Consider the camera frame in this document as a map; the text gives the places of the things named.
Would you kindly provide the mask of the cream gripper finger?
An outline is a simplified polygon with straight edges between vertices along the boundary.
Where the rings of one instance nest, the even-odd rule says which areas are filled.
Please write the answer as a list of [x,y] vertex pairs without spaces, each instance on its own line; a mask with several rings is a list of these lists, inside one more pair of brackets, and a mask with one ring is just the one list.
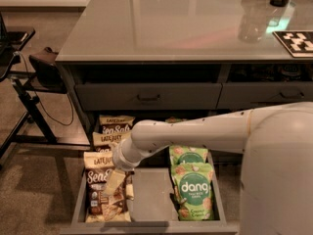
[[104,202],[101,204],[104,221],[112,220],[121,212],[121,201],[122,196],[120,194],[105,197]]

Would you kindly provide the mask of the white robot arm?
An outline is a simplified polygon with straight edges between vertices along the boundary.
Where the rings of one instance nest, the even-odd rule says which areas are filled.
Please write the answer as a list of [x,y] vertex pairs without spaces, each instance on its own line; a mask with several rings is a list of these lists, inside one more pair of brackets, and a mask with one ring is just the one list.
[[178,123],[142,120],[112,161],[129,171],[170,145],[243,156],[240,235],[313,235],[312,102]]

